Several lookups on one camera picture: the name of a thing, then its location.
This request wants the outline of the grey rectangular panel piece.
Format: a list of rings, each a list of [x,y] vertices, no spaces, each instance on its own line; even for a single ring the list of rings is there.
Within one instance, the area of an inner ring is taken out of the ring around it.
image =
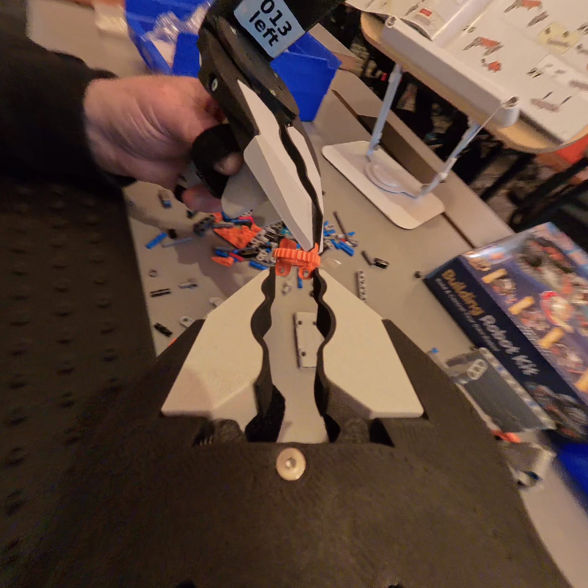
[[[296,355],[300,369],[315,369],[318,350],[324,337],[317,327],[317,312],[297,312],[293,315]]]

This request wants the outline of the blue plastic bin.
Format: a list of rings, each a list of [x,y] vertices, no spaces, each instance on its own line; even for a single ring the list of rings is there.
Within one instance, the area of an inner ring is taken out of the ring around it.
[[[130,40],[150,72],[197,77],[200,69],[197,35],[181,33],[180,40],[164,48],[148,38],[162,15],[188,19],[207,1],[125,1]],[[282,78],[299,108],[300,119],[311,122],[334,79],[341,60],[306,33],[273,60],[273,70]]]

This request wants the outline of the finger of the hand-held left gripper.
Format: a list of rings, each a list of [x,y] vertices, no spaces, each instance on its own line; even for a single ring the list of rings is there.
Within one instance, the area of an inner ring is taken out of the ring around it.
[[[298,177],[303,187],[311,194],[312,231],[314,242],[323,246],[324,202],[322,181],[317,157],[312,143],[302,125],[282,125],[281,139],[283,145],[295,164]]]
[[[301,248],[311,251],[318,241],[313,229],[313,203],[286,150],[283,125],[258,94],[242,81],[238,85],[259,131],[243,151],[245,163]]]

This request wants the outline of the open instruction booklet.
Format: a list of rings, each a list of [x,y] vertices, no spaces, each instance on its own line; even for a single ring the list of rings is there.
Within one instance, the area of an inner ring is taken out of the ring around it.
[[[587,1],[348,1],[381,44],[495,122],[558,144],[587,128]]]

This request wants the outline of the white book stand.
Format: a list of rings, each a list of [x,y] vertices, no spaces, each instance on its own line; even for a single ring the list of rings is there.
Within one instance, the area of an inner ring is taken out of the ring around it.
[[[524,119],[517,119],[506,127],[499,126],[495,122],[495,114],[486,116],[484,112],[481,112],[476,107],[476,104],[461,98],[451,88],[433,79],[425,72],[418,70],[413,65],[404,63],[397,54],[385,49],[381,44],[381,31],[382,29],[380,30],[379,41],[375,43],[375,46],[382,53],[388,55],[395,62],[395,65],[389,77],[383,105],[371,133],[371,139],[369,142],[356,141],[327,145],[322,148],[322,154],[396,226],[407,230],[415,229],[445,212],[444,204],[437,197],[437,188],[449,175],[458,156],[461,155],[462,151],[472,142],[482,128],[496,131],[507,139],[507,143],[514,146],[515,141],[511,139],[509,134],[522,126],[527,126],[531,135],[538,135],[542,141],[561,145]],[[417,180],[380,146],[387,113],[392,106],[404,74],[411,74],[468,116],[466,130],[458,144],[452,149],[447,162],[443,164],[430,183],[422,183]]]

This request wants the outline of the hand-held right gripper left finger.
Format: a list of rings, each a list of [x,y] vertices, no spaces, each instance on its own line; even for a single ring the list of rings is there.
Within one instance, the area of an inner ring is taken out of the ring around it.
[[[275,272],[265,269],[202,322],[161,413],[232,420],[241,431],[272,397],[268,352]]]

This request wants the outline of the person's left hand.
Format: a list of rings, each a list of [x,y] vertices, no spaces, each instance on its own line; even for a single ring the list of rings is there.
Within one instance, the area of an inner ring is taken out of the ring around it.
[[[85,131],[105,172],[173,190],[196,138],[224,121],[194,77],[96,79],[84,97]]]

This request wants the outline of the orange toothed gear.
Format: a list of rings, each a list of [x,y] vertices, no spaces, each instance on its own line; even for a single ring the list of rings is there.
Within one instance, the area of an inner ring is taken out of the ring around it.
[[[287,277],[295,268],[301,280],[313,278],[315,270],[320,267],[320,246],[316,243],[311,250],[306,251],[298,245],[295,241],[284,238],[273,250],[272,259],[275,261],[276,276]]]

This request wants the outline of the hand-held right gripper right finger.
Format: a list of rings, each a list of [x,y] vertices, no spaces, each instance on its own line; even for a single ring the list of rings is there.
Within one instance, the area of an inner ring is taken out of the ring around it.
[[[424,408],[386,326],[388,322],[326,271],[313,275],[317,352],[314,394],[330,435],[353,419],[418,418]]]

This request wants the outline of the grey partly built model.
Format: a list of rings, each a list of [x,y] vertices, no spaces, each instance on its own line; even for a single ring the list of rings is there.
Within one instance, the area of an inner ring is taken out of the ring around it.
[[[555,452],[525,435],[555,430],[555,421],[488,349],[477,348],[440,361],[440,367],[466,393],[491,429],[519,487],[540,485]]]

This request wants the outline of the pile of small building parts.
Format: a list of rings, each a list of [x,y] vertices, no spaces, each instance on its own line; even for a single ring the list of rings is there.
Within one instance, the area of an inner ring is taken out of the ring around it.
[[[346,232],[341,224],[341,218],[334,212],[337,227],[328,220],[323,222],[323,245],[329,251],[343,251],[354,256],[359,247],[358,241],[353,239],[355,232]],[[192,234],[185,237],[178,236],[176,229],[168,228],[147,241],[144,248],[152,251],[154,248],[173,247],[183,245],[211,233],[220,238],[226,245],[215,246],[211,260],[223,267],[230,268],[235,263],[247,263],[256,270],[265,270],[275,266],[272,259],[273,250],[284,238],[298,243],[283,221],[277,221],[264,227],[258,226],[250,212],[238,217],[229,217],[224,212],[204,213],[196,220],[192,227]]]

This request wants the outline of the blue robot kit box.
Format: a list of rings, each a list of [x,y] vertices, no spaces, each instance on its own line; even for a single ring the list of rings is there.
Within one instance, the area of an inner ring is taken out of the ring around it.
[[[587,443],[587,253],[551,222],[452,258],[423,282],[554,421]]]

